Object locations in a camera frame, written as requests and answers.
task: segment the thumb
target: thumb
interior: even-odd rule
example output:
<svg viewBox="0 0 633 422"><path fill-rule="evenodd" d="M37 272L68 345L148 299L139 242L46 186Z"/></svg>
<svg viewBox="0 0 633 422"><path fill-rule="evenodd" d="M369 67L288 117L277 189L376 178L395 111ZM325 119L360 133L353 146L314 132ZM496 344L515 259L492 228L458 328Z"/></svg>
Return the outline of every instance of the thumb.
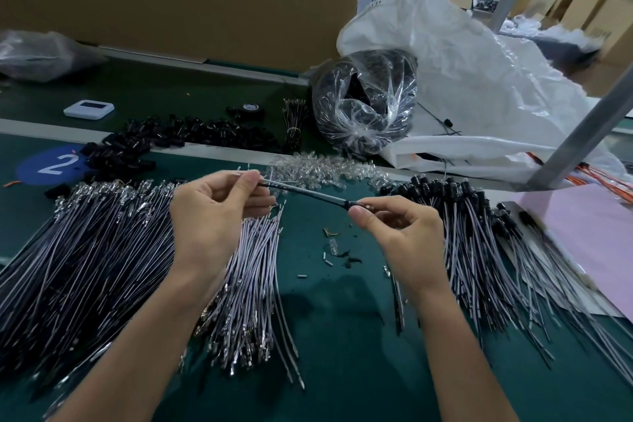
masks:
<svg viewBox="0 0 633 422"><path fill-rule="evenodd" d="M393 230L384 225L384 223L369 210L359 205L353 205L349 208L347 213L357 226L372 234L379 243L384 241L386 236Z"/></svg>
<svg viewBox="0 0 633 422"><path fill-rule="evenodd" d="M258 183L258 170L249 170L248 172L243 173L240 178L237 179L237 182L235 182L231 192L228 193L228 197L224 203L235 208L243 209L244 204L251 196Z"/></svg>

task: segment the pink paper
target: pink paper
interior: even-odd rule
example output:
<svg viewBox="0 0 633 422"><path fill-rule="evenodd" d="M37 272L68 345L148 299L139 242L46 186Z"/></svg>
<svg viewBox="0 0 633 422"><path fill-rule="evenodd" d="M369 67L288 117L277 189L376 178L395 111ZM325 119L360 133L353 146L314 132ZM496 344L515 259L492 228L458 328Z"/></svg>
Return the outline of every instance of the pink paper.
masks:
<svg viewBox="0 0 633 422"><path fill-rule="evenodd" d="M595 184L522 192L513 201L538 216L600 292L633 321L633 214Z"/></svg>

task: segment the white digital device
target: white digital device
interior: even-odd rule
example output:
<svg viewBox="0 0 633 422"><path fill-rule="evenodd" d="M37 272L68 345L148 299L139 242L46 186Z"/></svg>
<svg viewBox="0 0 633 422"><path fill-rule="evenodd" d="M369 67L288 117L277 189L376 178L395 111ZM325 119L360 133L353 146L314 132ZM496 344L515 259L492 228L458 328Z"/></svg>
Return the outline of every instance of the white digital device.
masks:
<svg viewBox="0 0 633 422"><path fill-rule="evenodd" d="M98 102L97 100L80 100L76 104L65 108L64 115L67 117L76 117L77 119L97 121L113 110L115 110L115 106L107 102Z"/></svg>

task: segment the person's left hand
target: person's left hand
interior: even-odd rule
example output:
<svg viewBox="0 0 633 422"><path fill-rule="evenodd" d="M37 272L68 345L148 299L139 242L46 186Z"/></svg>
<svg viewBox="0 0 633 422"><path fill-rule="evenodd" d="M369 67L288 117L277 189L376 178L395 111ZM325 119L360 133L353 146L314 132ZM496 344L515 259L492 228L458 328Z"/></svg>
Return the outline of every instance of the person's left hand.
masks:
<svg viewBox="0 0 633 422"><path fill-rule="evenodd" d="M275 204L268 188L257 185L260 179L257 170L223 170L176 189L169 208L175 240L172 277L194 283L205 297L217 290L237 249L242 218L263 217Z"/></svg>

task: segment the workbench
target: workbench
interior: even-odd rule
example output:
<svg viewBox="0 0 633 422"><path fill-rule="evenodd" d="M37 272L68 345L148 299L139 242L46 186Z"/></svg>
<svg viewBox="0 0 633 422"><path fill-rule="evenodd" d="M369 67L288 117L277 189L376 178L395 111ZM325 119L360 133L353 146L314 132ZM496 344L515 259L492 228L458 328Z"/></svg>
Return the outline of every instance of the workbench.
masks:
<svg viewBox="0 0 633 422"><path fill-rule="evenodd" d="M186 69L112 60L104 67L50 84L13 83L0 93L0 182L16 179L16 169L35 154L119 130L128 117L175 112L202 119L224 115L226 106L256 103L266 109L266 127L283 138L281 99L305 97L305 88L208 74ZM62 110L81 99L115 104L101 121L64 117ZM306 131L305 150L331 152L325 140ZM154 179L194 179L221 169L266 164L274 155L209 148L195 153L166 150L147 154L157 162ZM251 167L263 168L261 165ZM498 184L473 183L486 188ZM366 182L346 183L344 196L370 194ZM11 258L52 215L43 196L48 186L26 183L0 188L0 257ZM340 194L333 188L329 194ZM338 207L300 195L286 196L279 244L279 286L290 332L299 349L303 392L290 385L278 357L229 379L212 370L199 393L200 370L175 377L155 421L438 421L431 374L413 307L406 306L406 327L396 335L391 283L376 242ZM362 259L346 269L321 255L323 228L340 232L341 250ZM306 279L297 279L306 274ZM613 324L606 320L606 326ZM548 327L555 356L549 370L518 330L488 333L484 350L493 371L522 421L624 420L633 414L633 389L592 347L581 347L566 327ZM621 343L633 352L631 340ZM54 394L29 402L27 382L0 391L0 421L37 421Z"/></svg>

